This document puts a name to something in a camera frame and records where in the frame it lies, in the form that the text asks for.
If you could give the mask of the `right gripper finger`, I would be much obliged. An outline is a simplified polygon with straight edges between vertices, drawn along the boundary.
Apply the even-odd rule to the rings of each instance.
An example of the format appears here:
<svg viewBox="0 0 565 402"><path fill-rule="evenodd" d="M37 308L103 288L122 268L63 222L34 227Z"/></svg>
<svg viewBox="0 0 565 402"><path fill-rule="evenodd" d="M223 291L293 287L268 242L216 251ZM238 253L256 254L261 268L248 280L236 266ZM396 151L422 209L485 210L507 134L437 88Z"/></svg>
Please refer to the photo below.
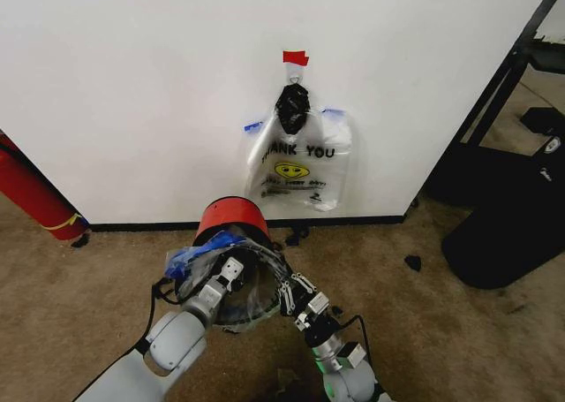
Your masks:
<svg viewBox="0 0 565 402"><path fill-rule="evenodd" d="M287 280L287 286L292 294L315 294L316 285L301 273L293 273Z"/></svg>
<svg viewBox="0 0 565 402"><path fill-rule="evenodd" d="M284 282L278 288L279 313L285 317L295 317L297 315L298 295L296 286L291 282Z"/></svg>

